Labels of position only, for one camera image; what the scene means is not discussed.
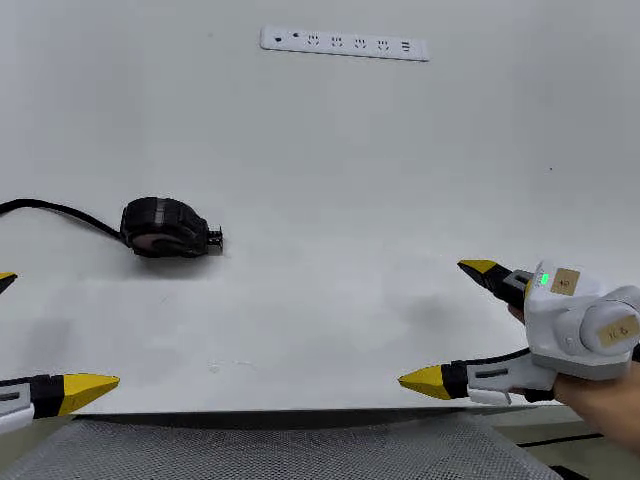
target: white table surface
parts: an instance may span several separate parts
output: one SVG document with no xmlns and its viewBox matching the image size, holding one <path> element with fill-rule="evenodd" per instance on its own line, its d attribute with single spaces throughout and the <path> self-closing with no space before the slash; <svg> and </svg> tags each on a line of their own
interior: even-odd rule
<svg viewBox="0 0 640 480">
<path fill-rule="evenodd" d="M 525 345 L 456 267 L 637 283 L 640 4 L 0 0 L 2 198 L 223 225 L 144 261 L 0 219 L 0 377 L 93 371 L 94 413 L 465 405 L 398 386 Z M 262 25 L 426 38 L 429 64 L 262 51 Z"/>
</svg>

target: black tape measure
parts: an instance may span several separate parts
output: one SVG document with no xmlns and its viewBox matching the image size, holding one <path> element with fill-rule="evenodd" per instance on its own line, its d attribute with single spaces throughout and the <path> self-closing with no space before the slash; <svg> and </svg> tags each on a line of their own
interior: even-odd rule
<svg viewBox="0 0 640 480">
<path fill-rule="evenodd" d="M 132 201 L 122 212 L 119 232 L 75 208 L 32 198 L 0 204 L 0 215 L 24 207 L 53 210 L 82 220 L 143 257 L 193 258 L 209 253 L 209 247 L 222 252 L 222 228 L 209 230 L 207 221 L 193 208 L 172 198 L 145 197 Z"/>
<path fill-rule="evenodd" d="M 120 236 L 144 257 L 199 257 L 210 245 L 222 249 L 223 244 L 222 229 L 210 231 L 193 208 L 171 198 L 131 202 L 122 212 Z"/>
</svg>

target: wall-mounted power strip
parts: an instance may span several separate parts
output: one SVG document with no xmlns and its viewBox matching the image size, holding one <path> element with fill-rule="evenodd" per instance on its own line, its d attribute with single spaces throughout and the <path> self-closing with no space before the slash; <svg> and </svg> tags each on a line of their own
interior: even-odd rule
<svg viewBox="0 0 640 480">
<path fill-rule="evenodd" d="M 429 61 L 427 42 L 424 40 L 379 35 L 317 32 L 266 26 L 261 32 L 260 46 L 266 50 Z"/>
</svg>

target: human hand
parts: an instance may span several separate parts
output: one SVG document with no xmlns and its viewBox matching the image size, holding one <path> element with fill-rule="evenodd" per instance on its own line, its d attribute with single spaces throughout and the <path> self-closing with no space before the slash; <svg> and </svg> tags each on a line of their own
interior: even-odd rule
<svg viewBox="0 0 640 480">
<path fill-rule="evenodd" d="M 520 310 L 509 311 L 524 323 Z M 556 400 L 569 406 L 605 437 L 640 455 L 640 363 L 615 380 L 592 381 L 559 374 Z"/>
</svg>

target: black strap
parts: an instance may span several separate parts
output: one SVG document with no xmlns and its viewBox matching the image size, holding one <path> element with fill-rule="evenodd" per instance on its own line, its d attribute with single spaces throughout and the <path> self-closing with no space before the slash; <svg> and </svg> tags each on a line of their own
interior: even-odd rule
<svg viewBox="0 0 640 480">
<path fill-rule="evenodd" d="M 10 202 L 0 204 L 0 215 L 4 215 L 5 213 L 12 212 L 13 210 L 17 210 L 19 208 L 45 208 L 47 210 L 53 210 L 54 212 L 63 213 L 65 215 L 69 215 L 70 217 L 77 218 L 78 220 L 82 220 L 83 222 L 88 223 L 89 225 L 97 228 L 98 230 L 103 231 L 107 235 L 112 238 L 115 238 L 119 242 L 122 241 L 120 238 L 120 232 L 114 230 L 109 225 L 101 222 L 97 218 L 92 217 L 80 210 L 76 210 L 75 208 L 67 207 L 65 205 L 58 205 L 57 203 L 45 202 L 44 200 L 37 200 L 34 198 L 18 198 L 16 200 L 11 200 Z"/>
</svg>

